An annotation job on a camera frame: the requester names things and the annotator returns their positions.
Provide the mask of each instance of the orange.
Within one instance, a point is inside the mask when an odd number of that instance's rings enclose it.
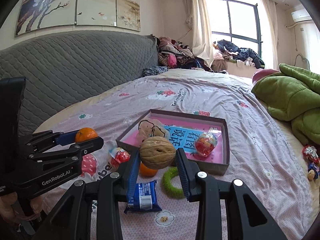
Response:
[[[98,137],[98,134],[95,130],[93,130],[92,128],[82,128],[80,129],[77,134],[76,134],[76,138],[75,138],[75,142],[84,142],[93,138]]]
[[[139,168],[140,175],[146,176],[146,177],[153,177],[157,174],[158,170],[149,169],[146,167],[143,163],[140,164]]]

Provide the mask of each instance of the finger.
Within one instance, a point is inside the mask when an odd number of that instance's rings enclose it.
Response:
[[[39,214],[42,211],[42,196],[31,199],[30,206],[35,214]]]
[[[17,199],[18,196],[15,192],[0,197],[0,215],[7,222],[19,223],[19,220],[16,218],[11,206],[17,201]]]

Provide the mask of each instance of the white curtain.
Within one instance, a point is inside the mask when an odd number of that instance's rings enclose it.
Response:
[[[186,7],[186,14],[187,14],[187,19],[186,19],[186,24],[190,29],[192,29],[192,0],[184,0],[185,2],[185,7]]]
[[[211,67],[213,46],[206,0],[192,0],[193,41],[192,52]]]
[[[270,26],[270,37],[271,37],[271,46],[272,46],[272,55],[273,62],[270,64],[266,64],[266,68],[272,68],[279,70],[278,66],[278,21],[277,21],[277,12],[276,12],[276,4],[271,0],[261,0],[261,3],[266,11],[268,23]]]

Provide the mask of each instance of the blue snack package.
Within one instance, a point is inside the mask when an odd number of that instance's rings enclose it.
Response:
[[[128,211],[162,211],[157,203],[156,180],[148,183],[137,183],[133,197],[128,201],[124,213]]]

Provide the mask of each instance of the window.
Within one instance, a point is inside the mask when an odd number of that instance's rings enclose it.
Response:
[[[231,41],[239,48],[250,48],[261,57],[258,5],[234,0],[206,0],[212,40]]]

